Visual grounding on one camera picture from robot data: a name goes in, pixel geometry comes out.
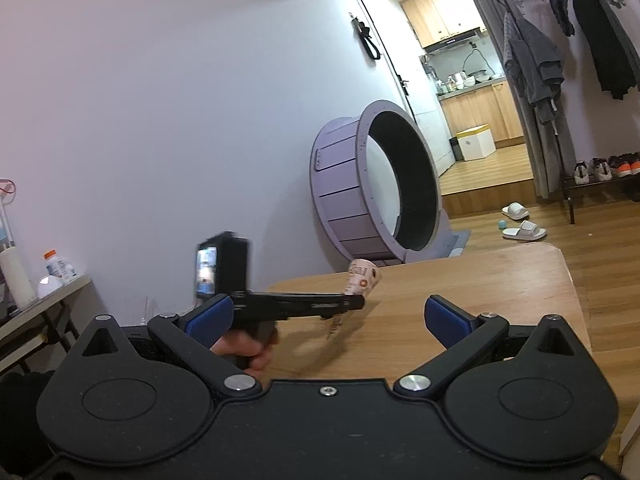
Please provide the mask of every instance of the bottle with orange cap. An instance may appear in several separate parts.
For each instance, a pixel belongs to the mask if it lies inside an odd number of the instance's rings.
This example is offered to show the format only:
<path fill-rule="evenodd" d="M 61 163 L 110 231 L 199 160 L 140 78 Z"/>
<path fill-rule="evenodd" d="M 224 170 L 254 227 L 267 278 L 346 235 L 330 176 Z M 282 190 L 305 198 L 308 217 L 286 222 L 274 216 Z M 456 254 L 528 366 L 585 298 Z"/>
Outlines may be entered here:
<path fill-rule="evenodd" d="M 51 276 L 57 276 L 65 283 L 69 283 L 76 277 L 76 270 L 68 261 L 58 256 L 55 250 L 44 253 L 44 260 L 47 264 L 47 272 Z"/>

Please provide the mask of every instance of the sneaker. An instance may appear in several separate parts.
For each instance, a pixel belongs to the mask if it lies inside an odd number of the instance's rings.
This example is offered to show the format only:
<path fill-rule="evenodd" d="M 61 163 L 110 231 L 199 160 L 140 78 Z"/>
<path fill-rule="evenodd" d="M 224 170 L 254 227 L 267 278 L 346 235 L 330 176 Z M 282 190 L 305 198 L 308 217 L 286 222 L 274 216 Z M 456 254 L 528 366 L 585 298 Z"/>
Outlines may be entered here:
<path fill-rule="evenodd" d="M 627 176 L 631 174 L 631 164 L 629 164 L 622 156 L 610 156 L 609 167 L 617 177 Z"/>
<path fill-rule="evenodd" d="M 640 156 L 637 153 L 629 153 L 626 156 L 626 160 L 631 166 L 631 174 L 635 175 L 640 173 Z"/>
<path fill-rule="evenodd" d="M 640 158 L 638 159 L 638 171 L 640 171 Z M 593 159 L 593 173 L 595 174 L 598 182 L 611 180 L 611 168 L 604 158 Z"/>
<path fill-rule="evenodd" d="M 589 170 L 587 169 L 587 163 L 581 160 L 575 165 L 574 180 L 579 186 L 581 184 L 589 183 Z"/>

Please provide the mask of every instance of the yellow box lid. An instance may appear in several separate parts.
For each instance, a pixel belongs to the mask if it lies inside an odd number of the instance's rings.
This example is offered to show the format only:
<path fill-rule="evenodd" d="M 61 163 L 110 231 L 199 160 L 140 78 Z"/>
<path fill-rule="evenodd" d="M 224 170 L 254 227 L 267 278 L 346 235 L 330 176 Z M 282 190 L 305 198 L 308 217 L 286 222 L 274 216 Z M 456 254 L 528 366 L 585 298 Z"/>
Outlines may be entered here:
<path fill-rule="evenodd" d="M 469 128 L 468 130 L 465 130 L 464 132 L 460 132 L 456 134 L 457 138 L 460 137 L 468 137 L 469 135 L 477 135 L 481 132 L 484 132 L 486 130 L 489 129 L 489 125 L 488 124 L 481 124 L 480 126 L 474 126 L 473 128 Z"/>

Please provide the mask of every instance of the gray curtain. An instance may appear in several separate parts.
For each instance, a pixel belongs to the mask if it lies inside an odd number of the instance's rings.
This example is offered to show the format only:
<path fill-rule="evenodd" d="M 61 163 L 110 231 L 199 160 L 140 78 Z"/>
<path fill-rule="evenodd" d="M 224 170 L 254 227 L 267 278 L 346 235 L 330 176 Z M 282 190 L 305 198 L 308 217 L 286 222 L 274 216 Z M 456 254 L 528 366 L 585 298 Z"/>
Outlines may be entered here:
<path fill-rule="evenodd" d="M 504 49 L 504 15 L 506 8 L 497 0 L 474 0 L 482 20 L 486 25 L 494 47 L 502 62 Z M 520 10 L 512 0 L 507 0 L 507 5 L 514 16 L 519 17 Z M 511 88 L 515 89 L 513 81 L 510 81 Z M 531 160 L 533 170 L 533 181 L 536 186 L 536 193 L 542 198 L 548 198 L 549 193 L 560 189 L 560 156 L 556 147 L 555 133 L 551 124 L 541 124 L 526 99 L 521 98 L 516 91 L 513 92 L 516 107 L 522 124 L 524 126 L 524 138 Z M 571 141 L 571 135 L 562 111 L 561 104 L 558 106 L 558 116 L 556 119 L 556 129 L 559 133 L 559 140 L 564 159 L 564 168 L 567 174 L 574 171 L 575 152 Z"/>

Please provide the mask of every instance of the blue textured pad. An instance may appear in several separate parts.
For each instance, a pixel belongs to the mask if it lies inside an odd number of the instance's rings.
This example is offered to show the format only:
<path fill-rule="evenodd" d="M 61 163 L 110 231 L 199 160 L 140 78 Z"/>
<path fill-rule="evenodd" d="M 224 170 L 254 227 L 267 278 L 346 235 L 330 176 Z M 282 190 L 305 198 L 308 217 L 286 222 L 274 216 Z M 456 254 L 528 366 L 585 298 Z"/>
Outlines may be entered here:
<path fill-rule="evenodd" d="M 471 321 L 452 311 L 433 296 L 424 304 L 424 324 L 444 348 L 452 347 L 474 330 Z"/>
<path fill-rule="evenodd" d="M 199 316 L 184 325 L 184 332 L 197 342 L 211 348 L 223 335 L 234 320 L 234 302 L 225 296 L 222 300 L 211 305 Z"/>

